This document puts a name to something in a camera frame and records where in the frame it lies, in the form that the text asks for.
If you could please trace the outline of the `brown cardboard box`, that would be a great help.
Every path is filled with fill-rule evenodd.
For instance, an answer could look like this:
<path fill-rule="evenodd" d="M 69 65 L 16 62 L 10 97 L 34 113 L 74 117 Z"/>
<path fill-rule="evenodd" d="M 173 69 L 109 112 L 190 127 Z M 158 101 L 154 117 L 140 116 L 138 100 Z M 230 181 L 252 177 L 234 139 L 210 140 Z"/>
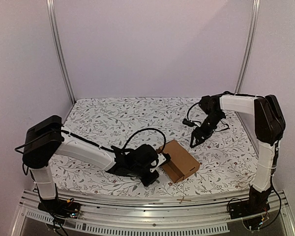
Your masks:
<path fill-rule="evenodd" d="M 187 180 L 200 167 L 200 163 L 176 140 L 171 140 L 165 144 L 165 148 L 161 151 L 159 147 L 156 152 L 163 155 L 168 154 L 171 160 L 162 165 L 162 169 L 169 176 L 173 183 Z"/>

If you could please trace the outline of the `floral patterned table mat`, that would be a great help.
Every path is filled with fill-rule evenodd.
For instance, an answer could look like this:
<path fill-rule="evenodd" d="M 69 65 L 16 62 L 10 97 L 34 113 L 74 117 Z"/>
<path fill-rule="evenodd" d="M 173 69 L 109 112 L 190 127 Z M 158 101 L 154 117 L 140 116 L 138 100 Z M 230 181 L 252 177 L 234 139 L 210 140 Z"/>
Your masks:
<path fill-rule="evenodd" d="M 204 144 L 189 146 L 192 128 L 185 116 L 203 121 L 196 98 L 80 99 L 64 120 L 73 133 L 110 148 L 160 147 L 178 141 L 200 167 L 187 180 L 173 183 L 163 170 L 155 183 L 144 187 L 131 177 L 117 177 L 73 158 L 55 155 L 50 166 L 58 189 L 115 196 L 159 198 L 215 194 L 248 189 L 258 158 L 236 113 L 227 111 L 217 131 Z"/>

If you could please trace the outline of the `right robot arm white sleeve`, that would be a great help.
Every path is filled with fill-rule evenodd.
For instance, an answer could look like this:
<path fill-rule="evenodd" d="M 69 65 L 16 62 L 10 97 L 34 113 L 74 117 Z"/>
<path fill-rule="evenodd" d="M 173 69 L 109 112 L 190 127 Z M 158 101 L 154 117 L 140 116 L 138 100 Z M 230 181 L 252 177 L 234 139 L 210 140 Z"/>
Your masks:
<path fill-rule="evenodd" d="M 275 95 L 235 94 L 228 91 L 203 96 L 199 102 L 208 116 L 212 111 L 234 111 L 252 115 L 259 145 L 257 172 L 249 190 L 249 201 L 266 201 L 273 186 L 278 150 L 286 128 L 285 119 Z"/>

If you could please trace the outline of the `robot arm white sleeve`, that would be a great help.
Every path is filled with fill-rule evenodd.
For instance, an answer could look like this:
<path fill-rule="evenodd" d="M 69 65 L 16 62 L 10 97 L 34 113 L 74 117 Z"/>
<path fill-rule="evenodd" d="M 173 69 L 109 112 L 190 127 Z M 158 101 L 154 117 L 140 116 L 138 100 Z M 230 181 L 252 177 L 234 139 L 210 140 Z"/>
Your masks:
<path fill-rule="evenodd" d="M 31 127 L 26 133 L 25 143 L 16 147 L 15 151 L 22 153 L 22 161 L 29 168 L 44 200 L 55 199 L 57 195 L 50 167 L 54 155 L 75 158 L 105 172 L 116 163 L 149 168 L 158 157 L 156 150 L 147 144 L 136 149 L 100 146 L 69 131 L 58 115 L 52 115 Z"/>
<path fill-rule="evenodd" d="M 212 111 L 234 111 L 252 115 L 259 145 L 257 172 L 249 190 L 249 201 L 266 201 L 273 186 L 278 150 L 286 128 L 285 119 L 275 95 L 235 94 L 228 91 L 203 96 L 199 102 L 208 116 Z"/>

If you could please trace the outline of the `left robot arm white sleeve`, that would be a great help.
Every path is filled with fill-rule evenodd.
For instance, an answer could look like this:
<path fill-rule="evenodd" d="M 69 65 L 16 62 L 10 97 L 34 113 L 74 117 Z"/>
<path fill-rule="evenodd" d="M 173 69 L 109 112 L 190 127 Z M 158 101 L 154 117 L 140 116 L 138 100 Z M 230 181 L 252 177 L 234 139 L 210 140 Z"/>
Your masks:
<path fill-rule="evenodd" d="M 25 143 L 16 147 L 15 151 L 22 153 L 22 161 L 29 168 L 44 200 L 55 199 L 57 195 L 50 167 L 54 155 L 75 158 L 105 172 L 116 163 L 149 168 L 158 157 L 156 150 L 147 144 L 136 149 L 100 146 L 69 131 L 58 115 L 52 115 L 31 127 L 26 133 Z"/>

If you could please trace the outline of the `aluminium front rail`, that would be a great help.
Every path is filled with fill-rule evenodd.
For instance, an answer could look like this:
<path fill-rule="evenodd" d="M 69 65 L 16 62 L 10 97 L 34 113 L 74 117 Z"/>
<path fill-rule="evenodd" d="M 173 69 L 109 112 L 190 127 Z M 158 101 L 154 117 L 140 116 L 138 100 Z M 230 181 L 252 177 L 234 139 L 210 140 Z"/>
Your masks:
<path fill-rule="evenodd" d="M 269 197 L 266 228 L 248 230 L 232 219 L 227 204 L 246 200 L 246 190 L 186 197 L 136 198 L 61 190 L 81 215 L 64 221 L 65 233 L 99 236 L 295 236 L 295 221 L 283 191 Z"/>

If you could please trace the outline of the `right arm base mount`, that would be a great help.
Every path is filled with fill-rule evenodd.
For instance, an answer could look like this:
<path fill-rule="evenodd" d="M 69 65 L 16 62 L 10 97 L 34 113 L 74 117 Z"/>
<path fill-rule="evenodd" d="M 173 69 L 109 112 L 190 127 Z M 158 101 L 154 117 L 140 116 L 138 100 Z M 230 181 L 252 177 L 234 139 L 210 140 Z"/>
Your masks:
<path fill-rule="evenodd" d="M 226 209 L 231 219 L 238 219 L 269 211 L 270 205 L 268 202 L 264 202 L 259 206 L 253 206 L 249 204 L 249 200 L 232 198 L 227 203 Z"/>

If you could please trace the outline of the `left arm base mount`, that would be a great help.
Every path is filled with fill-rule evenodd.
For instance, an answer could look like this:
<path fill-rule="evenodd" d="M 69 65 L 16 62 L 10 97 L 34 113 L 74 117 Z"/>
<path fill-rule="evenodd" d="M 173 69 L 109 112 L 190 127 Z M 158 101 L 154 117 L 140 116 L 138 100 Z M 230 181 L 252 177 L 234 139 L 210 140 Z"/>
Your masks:
<path fill-rule="evenodd" d="M 81 204 L 74 198 L 62 200 L 56 197 L 52 200 L 40 198 L 38 209 L 60 218 L 77 218 L 80 215 Z"/>

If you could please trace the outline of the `right aluminium frame post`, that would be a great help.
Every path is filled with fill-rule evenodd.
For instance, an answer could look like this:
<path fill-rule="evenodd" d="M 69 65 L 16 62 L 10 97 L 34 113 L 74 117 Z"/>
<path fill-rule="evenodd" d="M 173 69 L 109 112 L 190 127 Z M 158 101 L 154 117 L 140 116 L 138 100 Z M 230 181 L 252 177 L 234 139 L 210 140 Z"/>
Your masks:
<path fill-rule="evenodd" d="M 248 68 L 250 56 L 253 49 L 253 42 L 256 34 L 257 24 L 258 24 L 258 17 L 259 17 L 259 11 L 260 11 L 260 0 L 253 0 L 252 2 L 252 12 L 251 12 L 251 19 L 250 19 L 250 25 L 243 55 L 243 60 L 240 66 L 238 80 L 235 87 L 235 93 L 240 93 L 242 89 L 242 85 L 245 79 L 245 74 Z"/>

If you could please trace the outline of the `aluminium frame post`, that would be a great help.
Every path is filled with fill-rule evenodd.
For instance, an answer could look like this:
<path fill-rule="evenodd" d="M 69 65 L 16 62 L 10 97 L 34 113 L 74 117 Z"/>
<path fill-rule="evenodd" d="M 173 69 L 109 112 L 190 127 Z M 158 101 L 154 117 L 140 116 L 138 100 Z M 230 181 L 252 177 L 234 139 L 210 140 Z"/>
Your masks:
<path fill-rule="evenodd" d="M 62 75 L 62 79 L 64 82 L 64 86 L 65 86 L 69 101 L 71 102 L 72 105 L 74 105 L 76 103 L 76 97 L 75 97 L 73 87 L 69 78 L 69 74 L 68 74 L 66 63 L 65 63 L 64 54 L 63 54 L 63 49 L 61 45 L 59 29 L 57 24 L 55 2 L 53 0 L 46 0 L 46 5 L 47 5 L 49 22 L 50 22 L 51 35 L 53 38 L 57 59 L 59 62 L 60 72 Z"/>
<path fill-rule="evenodd" d="M 242 85 L 245 79 L 245 74 L 248 68 L 250 56 L 253 49 L 253 42 L 256 34 L 257 24 L 258 24 L 258 17 L 259 17 L 259 11 L 260 11 L 260 0 L 253 0 L 252 2 L 252 12 L 251 12 L 251 19 L 250 19 L 250 25 L 243 55 L 243 60 L 240 66 L 238 80 L 235 87 L 235 93 L 240 93 L 242 89 Z"/>

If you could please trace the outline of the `left aluminium frame post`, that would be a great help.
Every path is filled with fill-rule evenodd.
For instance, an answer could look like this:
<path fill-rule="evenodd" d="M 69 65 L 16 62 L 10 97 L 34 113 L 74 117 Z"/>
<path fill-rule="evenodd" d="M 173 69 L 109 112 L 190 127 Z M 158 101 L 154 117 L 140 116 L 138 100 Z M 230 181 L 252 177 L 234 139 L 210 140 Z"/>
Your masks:
<path fill-rule="evenodd" d="M 51 35 L 53 38 L 57 59 L 59 62 L 60 72 L 62 75 L 62 79 L 64 82 L 64 86 L 65 86 L 69 101 L 71 102 L 72 105 L 74 105 L 76 103 L 76 97 L 75 97 L 73 87 L 69 78 L 69 74 L 68 74 L 66 63 L 65 63 L 64 54 L 63 54 L 63 49 L 61 45 L 59 29 L 57 24 L 55 2 L 53 0 L 46 0 L 46 5 L 47 5 L 49 22 L 50 22 Z"/>

